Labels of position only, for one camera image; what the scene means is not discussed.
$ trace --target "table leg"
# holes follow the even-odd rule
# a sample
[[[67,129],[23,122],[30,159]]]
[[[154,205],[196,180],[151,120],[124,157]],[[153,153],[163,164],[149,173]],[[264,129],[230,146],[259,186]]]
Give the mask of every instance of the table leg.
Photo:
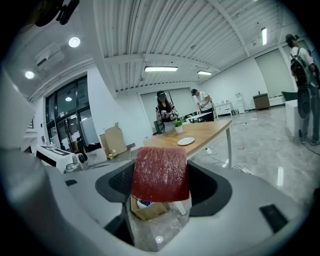
[[[174,204],[178,208],[178,210],[180,211],[181,215],[185,215],[187,213],[186,209],[184,208],[184,205],[182,204],[181,201],[174,202]]]
[[[226,140],[228,142],[229,168],[232,169],[232,152],[231,152],[230,128],[228,127],[225,131],[226,131]]]

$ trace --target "cardboard box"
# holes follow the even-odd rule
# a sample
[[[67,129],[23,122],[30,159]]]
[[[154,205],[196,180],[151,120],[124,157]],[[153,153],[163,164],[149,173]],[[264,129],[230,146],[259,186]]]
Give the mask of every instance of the cardboard box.
[[[131,211],[143,221],[155,219],[168,212],[167,208],[161,202],[154,202],[146,208],[140,209],[137,205],[137,199],[132,196]]]
[[[104,134],[100,135],[102,147],[107,158],[110,154],[115,157],[127,151],[124,136],[118,124],[116,122],[113,127],[106,129]]]

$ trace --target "white t-shirt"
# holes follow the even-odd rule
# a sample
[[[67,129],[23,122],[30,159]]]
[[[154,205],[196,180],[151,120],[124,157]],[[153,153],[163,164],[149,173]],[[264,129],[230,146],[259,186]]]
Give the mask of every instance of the white t-shirt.
[[[298,47],[293,47],[291,50],[291,54],[292,56],[295,56],[298,54]],[[299,52],[299,56],[301,57],[301,59],[304,61],[304,63],[309,67],[311,64],[314,63],[314,59],[309,55],[308,51],[304,48],[300,48],[300,52]]]
[[[195,103],[199,103],[199,105],[201,106],[201,104],[205,104],[205,97],[208,97],[209,94],[206,93],[205,91],[199,91],[199,96],[194,95],[194,100]],[[209,101],[209,103],[207,105],[205,105],[204,107],[200,108],[202,111],[206,111],[206,110],[210,110],[212,109],[212,105],[211,102]]]

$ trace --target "white ceiling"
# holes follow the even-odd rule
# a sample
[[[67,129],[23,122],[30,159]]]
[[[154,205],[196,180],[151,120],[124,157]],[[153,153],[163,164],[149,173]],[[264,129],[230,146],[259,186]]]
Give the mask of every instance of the white ceiling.
[[[305,34],[276,0],[81,0],[66,25],[53,20],[18,34],[5,60],[9,75],[30,96],[66,68],[93,57],[111,94],[136,87],[202,83],[212,75],[285,40]],[[262,46],[261,29],[267,28]],[[71,48],[68,41],[79,37]],[[35,56],[56,42],[65,57],[48,72]],[[144,72],[145,66],[177,66],[176,72]],[[31,70],[35,78],[26,79]]]
[[[77,48],[69,46],[68,42],[71,37],[80,38],[80,45]],[[39,70],[35,56],[53,42],[56,42],[61,48],[64,59],[49,71]],[[56,19],[53,19],[43,27],[34,25],[30,30],[17,34],[3,62],[20,91],[25,96],[30,96],[43,83],[61,71],[92,58],[86,45],[87,39],[79,11],[76,10],[66,25],[60,25]],[[27,79],[26,71],[34,72],[34,78]]]
[[[199,70],[215,75],[283,42],[287,33],[304,33],[275,0],[99,0],[94,5],[103,68],[116,92],[165,83],[200,84],[210,76],[198,76]],[[263,27],[268,33],[264,46]],[[144,72],[145,66],[154,65],[178,70]]]

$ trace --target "wooden table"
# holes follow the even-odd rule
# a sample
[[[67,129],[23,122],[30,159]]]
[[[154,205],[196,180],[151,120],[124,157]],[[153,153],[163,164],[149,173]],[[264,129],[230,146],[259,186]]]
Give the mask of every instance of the wooden table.
[[[230,129],[229,126],[232,120],[219,120],[214,122],[198,122],[185,124],[183,126],[183,132],[177,133],[176,130],[171,130],[167,133],[157,135],[149,140],[143,142],[146,147],[164,147],[164,148],[175,148],[175,147],[184,147],[186,151],[187,159],[192,158],[202,149],[208,147],[208,145],[223,131],[226,131],[226,139],[228,144],[228,165],[229,168],[232,168],[232,156],[231,156],[231,138],[230,138]],[[179,146],[178,141],[187,138],[193,137],[194,142],[185,145]]]

